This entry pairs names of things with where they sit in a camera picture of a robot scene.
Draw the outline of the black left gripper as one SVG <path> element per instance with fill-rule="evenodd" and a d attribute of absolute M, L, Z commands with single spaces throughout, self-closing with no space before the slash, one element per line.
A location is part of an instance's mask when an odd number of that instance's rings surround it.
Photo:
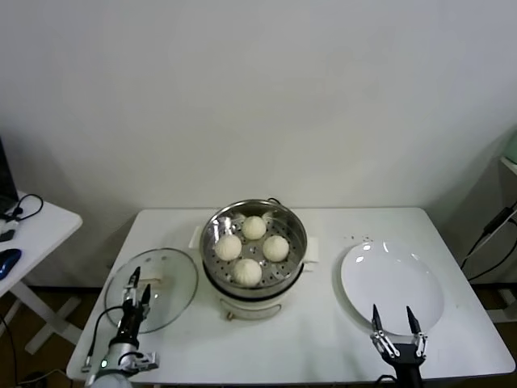
<path fill-rule="evenodd" d="M 141 297 L 141 302 L 133 305 L 137 301 L 138 282 L 140 280 L 141 267 L 138 266 L 128 279 L 124 287 L 122 306 L 123 316 L 117 330 L 116 340 L 118 342 L 137 342 L 140 326 L 149 313 L 149 302 L 151 297 L 151 286 L 147 284 Z"/>

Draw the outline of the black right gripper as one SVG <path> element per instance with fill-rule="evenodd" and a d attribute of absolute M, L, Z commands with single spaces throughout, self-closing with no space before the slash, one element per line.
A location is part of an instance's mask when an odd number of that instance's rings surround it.
<path fill-rule="evenodd" d="M 407 306 L 406 313 L 413 334 L 412 344 L 395 344 L 385 334 L 376 305 L 372 306 L 371 340 L 376 350 L 385 356 L 385 362 L 395 371 L 397 386 L 402 388 L 422 388 L 420 366 L 427 350 L 427 335 L 422 331 L 420 323 L 412 309 Z"/>

